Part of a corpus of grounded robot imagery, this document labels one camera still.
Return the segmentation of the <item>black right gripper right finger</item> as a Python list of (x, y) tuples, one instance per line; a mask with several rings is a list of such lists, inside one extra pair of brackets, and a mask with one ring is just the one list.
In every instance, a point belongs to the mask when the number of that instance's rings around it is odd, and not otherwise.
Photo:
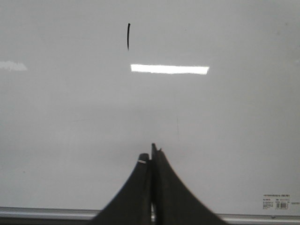
[(165, 153), (151, 144), (152, 191), (157, 225), (226, 225), (180, 180)]

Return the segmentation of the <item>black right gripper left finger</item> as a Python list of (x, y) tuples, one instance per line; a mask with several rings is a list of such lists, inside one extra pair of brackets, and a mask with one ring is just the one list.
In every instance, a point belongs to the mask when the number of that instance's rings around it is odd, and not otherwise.
[(150, 225), (151, 178), (149, 155), (142, 153), (123, 187), (90, 224)]

